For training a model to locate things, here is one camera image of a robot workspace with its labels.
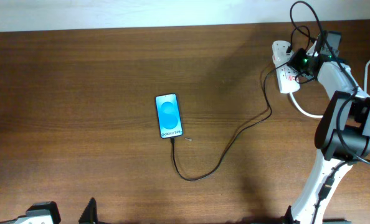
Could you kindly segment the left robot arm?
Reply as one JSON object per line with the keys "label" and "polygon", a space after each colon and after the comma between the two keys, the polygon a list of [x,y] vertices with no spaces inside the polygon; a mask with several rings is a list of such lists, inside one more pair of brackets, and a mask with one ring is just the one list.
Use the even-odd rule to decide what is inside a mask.
{"label": "left robot arm", "polygon": [[[0,224],[60,224],[62,221],[55,201],[39,202],[31,205],[24,215],[11,220],[1,221]],[[92,197],[80,218],[79,224],[99,224],[97,202]]]}

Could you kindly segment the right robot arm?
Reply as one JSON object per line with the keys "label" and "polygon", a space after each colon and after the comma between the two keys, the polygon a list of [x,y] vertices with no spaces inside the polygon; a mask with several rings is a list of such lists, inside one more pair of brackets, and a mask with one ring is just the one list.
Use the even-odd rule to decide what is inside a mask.
{"label": "right robot arm", "polygon": [[300,89],[299,77],[323,85],[330,102],[315,132],[316,158],[309,178],[296,202],[289,206],[284,223],[323,223],[325,210],[343,177],[357,162],[370,165],[370,96],[338,55],[341,34],[323,31],[306,49],[273,43],[281,93]]}

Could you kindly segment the blue Samsung Galaxy smartphone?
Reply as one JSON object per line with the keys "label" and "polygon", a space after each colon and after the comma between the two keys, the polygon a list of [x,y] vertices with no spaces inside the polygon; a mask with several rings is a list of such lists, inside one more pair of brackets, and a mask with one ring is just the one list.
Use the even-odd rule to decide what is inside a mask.
{"label": "blue Samsung Galaxy smartphone", "polygon": [[159,132],[162,139],[183,135],[183,126],[175,93],[155,97]]}

